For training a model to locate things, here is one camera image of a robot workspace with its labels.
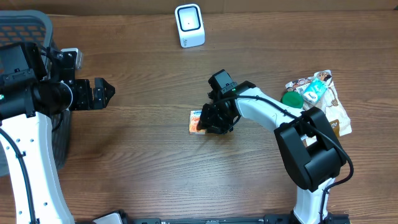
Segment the orange tissue pack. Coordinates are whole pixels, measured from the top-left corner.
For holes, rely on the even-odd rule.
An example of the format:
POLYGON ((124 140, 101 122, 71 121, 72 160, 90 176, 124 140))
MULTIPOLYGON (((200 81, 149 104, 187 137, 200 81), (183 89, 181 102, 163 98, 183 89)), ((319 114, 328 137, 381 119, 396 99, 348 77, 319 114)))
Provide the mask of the orange tissue pack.
POLYGON ((190 134, 206 134, 204 129, 197 128, 201 116, 201 110, 193 110, 190 112, 189 133, 190 134))

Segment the green lid jar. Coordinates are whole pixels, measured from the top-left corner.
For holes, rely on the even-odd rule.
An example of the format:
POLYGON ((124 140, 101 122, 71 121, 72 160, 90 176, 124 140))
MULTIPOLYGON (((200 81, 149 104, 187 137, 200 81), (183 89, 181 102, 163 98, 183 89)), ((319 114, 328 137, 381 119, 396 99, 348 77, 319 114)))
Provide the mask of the green lid jar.
POLYGON ((282 96, 280 102, 292 108, 302 109, 304 100, 299 93, 295 91, 287 91, 282 96))

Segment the blue tissue pack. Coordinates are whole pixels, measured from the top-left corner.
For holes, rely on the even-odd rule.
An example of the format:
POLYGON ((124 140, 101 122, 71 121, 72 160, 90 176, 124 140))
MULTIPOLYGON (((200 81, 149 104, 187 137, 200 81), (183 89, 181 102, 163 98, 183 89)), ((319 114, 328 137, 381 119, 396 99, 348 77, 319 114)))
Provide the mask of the blue tissue pack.
POLYGON ((313 105, 318 103, 326 92, 329 84, 330 81, 323 81, 315 77, 302 93, 303 99, 313 105))

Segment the beige snack pouch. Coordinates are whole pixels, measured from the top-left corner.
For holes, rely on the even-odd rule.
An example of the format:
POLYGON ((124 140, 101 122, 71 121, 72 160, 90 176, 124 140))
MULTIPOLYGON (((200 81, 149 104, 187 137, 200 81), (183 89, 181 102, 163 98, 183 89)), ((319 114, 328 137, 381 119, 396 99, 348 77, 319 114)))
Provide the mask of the beige snack pouch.
POLYGON ((337 137, 352 133, 351 120, 338 99, 331 70, 315 72, 312 77, 300 78, 298 80, 288 82, 285 87, 288 92, 294 91, 303 96, 304 91, 316 78, 325 84, 326 91, 318 98, 318 101, 315 104, 303 100, 301 109, 309 110, 313 106, 320 108, 325 113, 326 118, 337 137))

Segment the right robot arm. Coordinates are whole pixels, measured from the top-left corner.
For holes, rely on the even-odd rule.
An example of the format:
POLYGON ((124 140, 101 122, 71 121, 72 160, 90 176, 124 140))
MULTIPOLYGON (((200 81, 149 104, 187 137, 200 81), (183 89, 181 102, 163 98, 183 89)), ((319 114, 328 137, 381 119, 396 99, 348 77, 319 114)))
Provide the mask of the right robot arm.
POLYGON ((330 190, 353 175, 324 112, 292 108, 264 94, 255 84, 233 81, 226 70, 208 80, 211 103, 203 105, 197 125, 211 134, 226 134, 241 118, 275 134, 284 167, 297 186, 296 203, 288 214, 268 214, 259 223, 349 223, 348 215, 327 210, 330 190))

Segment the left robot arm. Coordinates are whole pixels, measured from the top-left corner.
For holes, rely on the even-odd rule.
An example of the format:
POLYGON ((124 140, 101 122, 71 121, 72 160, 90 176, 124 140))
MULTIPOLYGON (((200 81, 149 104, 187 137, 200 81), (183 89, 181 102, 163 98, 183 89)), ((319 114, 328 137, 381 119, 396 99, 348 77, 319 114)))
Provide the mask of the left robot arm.
POLYGON ((76 79, 83 54, 35 42, 1 47, 1 145, 12 182, 18 223, 74 223, 60 188, 51 117, 102 110, 115 94, 104 78, 76 79))

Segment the white barcode scanner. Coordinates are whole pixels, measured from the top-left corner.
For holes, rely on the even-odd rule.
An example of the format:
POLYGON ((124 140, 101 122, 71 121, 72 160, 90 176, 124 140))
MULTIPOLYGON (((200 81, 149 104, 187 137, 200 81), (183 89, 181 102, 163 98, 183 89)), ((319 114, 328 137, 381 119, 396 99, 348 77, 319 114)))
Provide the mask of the white barcode scanner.
POLYGON ((178 36, 182 48, 190 48, 205 43, 205 28, 200 7, 184 4, 175 9, 178 36))

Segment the grey plastic mesh basket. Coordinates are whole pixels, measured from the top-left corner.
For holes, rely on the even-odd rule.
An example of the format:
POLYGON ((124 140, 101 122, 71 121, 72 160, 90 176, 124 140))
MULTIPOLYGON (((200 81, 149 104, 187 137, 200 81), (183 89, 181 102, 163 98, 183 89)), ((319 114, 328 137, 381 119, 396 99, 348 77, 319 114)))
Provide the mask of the grey plastic mesh basket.
MULTIPOLYGON (((36 42, 44 47, 58 49, 53 39, 53 24, 40 11, 1 11, 1 46, 16 42, 36 42)), ((72 113, 64 111, 51 117, 52 149, 56 169, 64 168, 69 153, 72 113)))

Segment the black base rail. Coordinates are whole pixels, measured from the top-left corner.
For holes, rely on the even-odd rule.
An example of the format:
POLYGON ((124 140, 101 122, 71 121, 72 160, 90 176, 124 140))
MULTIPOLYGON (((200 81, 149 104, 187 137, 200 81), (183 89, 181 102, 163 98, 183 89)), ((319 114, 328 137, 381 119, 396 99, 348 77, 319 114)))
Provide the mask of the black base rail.
POLYGON ((122 223, 122 224, 293 224, 300 223, 293 212, 284 215, 234 218, 187 218, 165 220, 160 218, 130 218, 124 210, 115 210, 94 220, 78 221, 78 224, 122 223))

